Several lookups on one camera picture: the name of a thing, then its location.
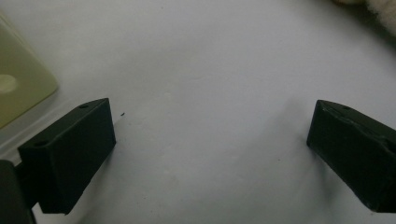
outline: screw hole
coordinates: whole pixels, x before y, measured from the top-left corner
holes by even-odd
[[[48,143],[49,143],[49,141],[37,142],[37,143],[35,143],[35,147],[43,147],[43,146],[45,146]]]

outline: black block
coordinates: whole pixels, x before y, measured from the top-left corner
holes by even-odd
[[[362,113],[318,101],[307,144],[368,208],[396,212],[396,132]]]
[[[44,213],[68,214],[116,144],[108,99],[76,107],[27,141],[19,152],[40,181]]]
[[[0,161],[0,223],[33,224],[35,219],[25,204],[14,165]]]

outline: white tabletop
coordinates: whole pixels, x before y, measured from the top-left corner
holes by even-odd
[[[2,0],[60,89],[0,156],[108,97],[118,143],[68,216],[39,224],[392,223],[306,145],[317,99],[396,128],[396,48],[330,0]]]

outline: black plastic piece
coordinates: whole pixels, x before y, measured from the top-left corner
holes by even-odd
[[[68,214],[115,144],[110,104],[102,99],[73,109],[19,147],[21,176],[39,183],[31,189],[43,213]],[[26,192],[34,198],[34,190]]]
[[[35,223],[23,198],[17,172],[10,161],[0,161],[0,200],[1,224]]]
[[[396,131],[362,113],[317,102],[308,146],[375,212],[396,212]]]

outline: white surface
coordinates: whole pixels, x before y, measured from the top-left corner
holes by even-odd
[[[304,143],[317,99],[396,127],[394,48],[330,1],[0,8],[61,85],[0,131],[2,158],[89,100],[109,97],[115,121],[117,146],[72,213],[37,206],[38,223],[394,222]]]

